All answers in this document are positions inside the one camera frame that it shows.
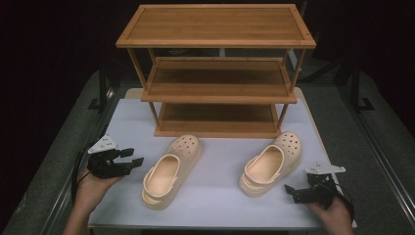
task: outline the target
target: top shelf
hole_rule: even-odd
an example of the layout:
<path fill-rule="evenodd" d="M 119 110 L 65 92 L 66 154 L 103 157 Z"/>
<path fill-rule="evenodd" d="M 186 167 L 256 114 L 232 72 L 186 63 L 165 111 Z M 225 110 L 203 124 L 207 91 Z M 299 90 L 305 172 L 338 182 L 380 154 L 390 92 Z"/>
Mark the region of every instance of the top shelf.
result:
<path fill-rule="evenodd" d="M 314 48 L 294 4 L 141 5 L 119 48 Z"/>

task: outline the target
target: bottom shelf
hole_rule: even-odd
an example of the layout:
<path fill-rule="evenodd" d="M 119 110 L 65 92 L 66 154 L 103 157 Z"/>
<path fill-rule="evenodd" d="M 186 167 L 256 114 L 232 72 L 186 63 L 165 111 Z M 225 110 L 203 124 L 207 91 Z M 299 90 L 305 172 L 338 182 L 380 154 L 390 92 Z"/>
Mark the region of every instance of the bottom shelf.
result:
<path fill-rule="evenodd" d="M 281 130 L 274 104 L 166 104 L 156 136 L 194 134 L 207 138 L 275 138 Z"/>

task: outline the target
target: beige clog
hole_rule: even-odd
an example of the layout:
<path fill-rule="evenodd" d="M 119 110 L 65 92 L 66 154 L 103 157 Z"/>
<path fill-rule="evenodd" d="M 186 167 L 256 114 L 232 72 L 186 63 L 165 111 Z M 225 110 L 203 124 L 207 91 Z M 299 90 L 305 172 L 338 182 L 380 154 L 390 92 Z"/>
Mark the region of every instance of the beige clog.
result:
<path fill-rule="evenodd" d="M 170 205 L 202 149 L 201 141 L 194 135 L 183 135 L 171 142 L 164 156 L 144 177 L 142 198 L 146 207 L 163 210 Z"/>
<path fill-rule="evenodd" d="M 249 197 L 260 197 L 280 179 L 293 172 L 300 160 L 300 139 L 293 132 L 284 132 L 260 155 L 247 162 L 239 186 Z"/>

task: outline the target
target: hand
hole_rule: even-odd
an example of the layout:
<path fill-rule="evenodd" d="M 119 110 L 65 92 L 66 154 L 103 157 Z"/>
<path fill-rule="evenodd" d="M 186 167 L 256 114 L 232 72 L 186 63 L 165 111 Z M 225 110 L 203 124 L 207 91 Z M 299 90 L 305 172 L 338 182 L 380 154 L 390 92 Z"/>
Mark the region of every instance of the hand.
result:
<path fill-rule="evenodd" d="M 354 234 L 348 209 L 338 197 L 333 198 L 332 205 L 326 210 L 317 203 L 305 205 L 320 217 L 330 235 Z"/>
<path fill-rule="evenodd" d="M 91 213 L 101 203 L 107 191 L 123 177 L 102 179 L 89 173 L 87 169 L 80 174 L 78 181 L 86 175 L 78 184 L 74 206 L 85 212 Z"/>

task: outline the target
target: shoe insole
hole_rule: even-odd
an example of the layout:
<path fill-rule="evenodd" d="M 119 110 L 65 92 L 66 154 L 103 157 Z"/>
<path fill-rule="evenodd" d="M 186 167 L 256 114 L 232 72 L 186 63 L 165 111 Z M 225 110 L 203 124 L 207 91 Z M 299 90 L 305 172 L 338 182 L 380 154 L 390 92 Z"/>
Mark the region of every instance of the shoe insole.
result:
<path fill-rule="evenodd" d="M 282 161 L 281 151 L 271 147 L 251 165 L 248 174 L 257 182 L 266 182 L 277 172 Z"/>
<path fill-rule="evenodd" d="M 171 186 L 175 173 L 178 168 L 178 161 L 174 157 L 165 157 L 162 159 L 152 177 L 147 181 L 147 189 L 155 196 L 164 195 Z"/>

